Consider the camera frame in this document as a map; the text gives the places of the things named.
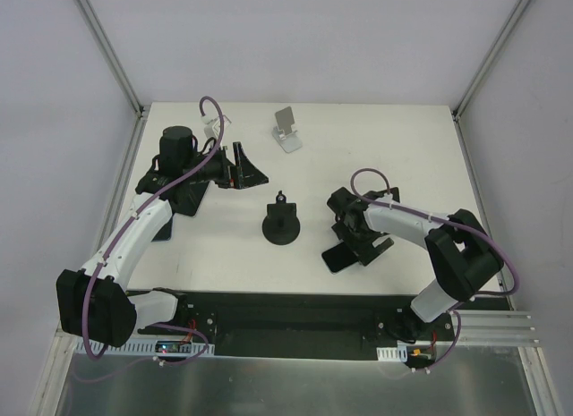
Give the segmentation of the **black round phone stand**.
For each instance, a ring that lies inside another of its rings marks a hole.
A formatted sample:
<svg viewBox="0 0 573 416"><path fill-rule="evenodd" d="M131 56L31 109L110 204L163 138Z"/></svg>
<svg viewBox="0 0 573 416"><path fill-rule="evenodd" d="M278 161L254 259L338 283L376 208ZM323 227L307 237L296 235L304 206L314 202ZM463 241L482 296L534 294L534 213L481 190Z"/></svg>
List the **black round phone stand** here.
<svg viewBox="0 0 573 416"><path fill-rule="evenodd" d="M268 242L279 246L288 245L298 238L301 224L297 216L297 205L288 202L283 191L278 192L274 203L267 205L261 230Z"/></svg>

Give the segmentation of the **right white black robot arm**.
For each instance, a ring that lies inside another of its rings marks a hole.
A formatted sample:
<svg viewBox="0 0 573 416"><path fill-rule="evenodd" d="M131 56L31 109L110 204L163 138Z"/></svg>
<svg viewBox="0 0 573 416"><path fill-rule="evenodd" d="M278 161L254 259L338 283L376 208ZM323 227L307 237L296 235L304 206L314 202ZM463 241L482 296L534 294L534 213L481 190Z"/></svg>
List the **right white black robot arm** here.
<svg viewBox="0 0 573 416"><path fill-rule="evenodd" d="M504 261L484 240L487 235L472 212L460 209L433 220L428 212L416 216L405 211L397 187L369 191L365 197L388 206L361 200L345 187L330 195L327 206L335 215L332 230L339 244L322 258L336 274L354 264L368 266L394 244L393 237L426 250L434 279L406 310L403 328L409 337L424 339L439 315L474 297L503 268Z"/></svg>

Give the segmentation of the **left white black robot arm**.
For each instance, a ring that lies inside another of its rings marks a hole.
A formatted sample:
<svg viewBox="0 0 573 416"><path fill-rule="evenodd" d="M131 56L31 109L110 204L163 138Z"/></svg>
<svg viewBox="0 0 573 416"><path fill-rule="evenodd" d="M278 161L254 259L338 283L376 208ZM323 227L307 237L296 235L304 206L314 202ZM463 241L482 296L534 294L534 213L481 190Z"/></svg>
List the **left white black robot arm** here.
<svg viewBox="0 0 573 416"><path fill-rule="evenodd" d="M128 295L127 285L152 241L170 232L174 215L196 215L210 183L232 190L268 183L240 142L234 142L233 153L235 158L229 160L220 144L198 151L188 127L162 132L159 153L139 180L121 223L79 270L66 269L56 280L60 324L66 333L120 347L133 332L157 323L171 335L185 331L190 315L183 293L159 287Z"/></svg>

